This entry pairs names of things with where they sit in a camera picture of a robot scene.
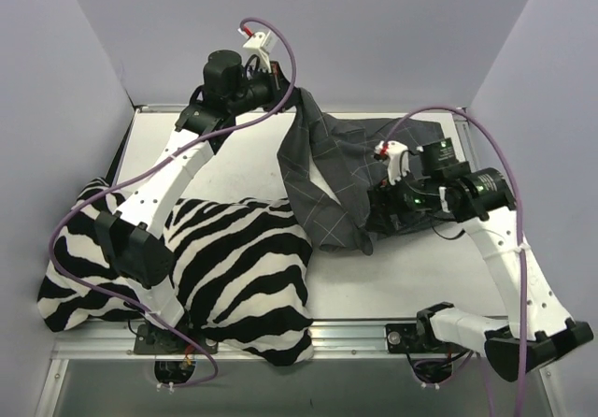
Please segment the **dark grey checked pillowcase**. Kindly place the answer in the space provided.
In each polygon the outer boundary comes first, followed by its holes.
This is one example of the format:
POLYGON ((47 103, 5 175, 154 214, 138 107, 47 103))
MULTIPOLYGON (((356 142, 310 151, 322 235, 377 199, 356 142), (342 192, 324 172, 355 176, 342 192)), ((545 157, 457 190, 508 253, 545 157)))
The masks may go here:
POLYGON ((438 121, 409 119, 394 129, 391 118, 339 119, 298 89, 298 105, 277 160, 294 216, 320 250, 370 255, 382 238, 370 232, 368 191, 387 174, 374 157, 390 138, 415 149, 447 136, 438 121))

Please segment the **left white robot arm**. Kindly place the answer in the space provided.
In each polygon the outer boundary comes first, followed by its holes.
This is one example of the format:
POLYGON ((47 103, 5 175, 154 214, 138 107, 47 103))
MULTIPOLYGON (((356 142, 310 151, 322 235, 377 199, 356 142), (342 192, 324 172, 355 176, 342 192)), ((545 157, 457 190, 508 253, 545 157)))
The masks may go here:
POLYGON ((247 60, 233 50, 214 51, 203 80, 180 112, 148 179, 94 223, 104 258, 134 290, 156 342, 167 352, 180 352, 189 341, 189 317, 170 280, 175 256, 162 240, 167 217, 234 131, 237 116, 257 108, 281 111, 293 91, 268 50, 252 50, 247 60))

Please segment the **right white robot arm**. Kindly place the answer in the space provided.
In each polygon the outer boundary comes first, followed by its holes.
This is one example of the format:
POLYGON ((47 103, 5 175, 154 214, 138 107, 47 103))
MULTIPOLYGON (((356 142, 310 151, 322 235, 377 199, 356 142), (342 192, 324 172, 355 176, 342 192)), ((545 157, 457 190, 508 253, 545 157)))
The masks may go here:
POLYGON ((473 170, 457 158, 450 138, 413 151, 398 141, 380 141, 374 157, 386 166, 386 174, 368 191, 368 228, 390 235, 418 218, 459 225, 475 244, 505 306, 503 319, 449 302, 422 309, 409 347, 479 352, 499 377, 512 382, 592 341, 590 325, 563 306, 519 235, 519 208, 499 170, 473 170))

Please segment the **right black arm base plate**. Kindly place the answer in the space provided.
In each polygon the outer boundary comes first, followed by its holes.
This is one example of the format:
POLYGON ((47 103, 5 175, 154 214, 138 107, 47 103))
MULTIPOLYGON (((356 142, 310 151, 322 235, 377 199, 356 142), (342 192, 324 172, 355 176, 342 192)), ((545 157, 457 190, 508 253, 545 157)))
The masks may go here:
POLYGON ((440 354, 452 355, 467 352, 454 343, 427 343, 419 336, 414 322, 390 323, 384 326, 387 352, 392 354, 440 354))

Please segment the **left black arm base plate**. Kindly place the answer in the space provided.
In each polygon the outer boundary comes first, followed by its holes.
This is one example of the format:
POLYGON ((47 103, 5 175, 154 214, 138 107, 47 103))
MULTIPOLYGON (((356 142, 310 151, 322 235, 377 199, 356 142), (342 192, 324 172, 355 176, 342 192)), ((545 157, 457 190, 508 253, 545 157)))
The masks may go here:
MULTIPOLYGON (((187 336, 206 352, 210 354, 218 352, 219 343, 206 338, 202 331, 190 328, 187 336)), ((133 353, 138 355, 184 354, 188 346, 186 340, 172 332, 154 324, 143 323, 136 329, 133 353)))

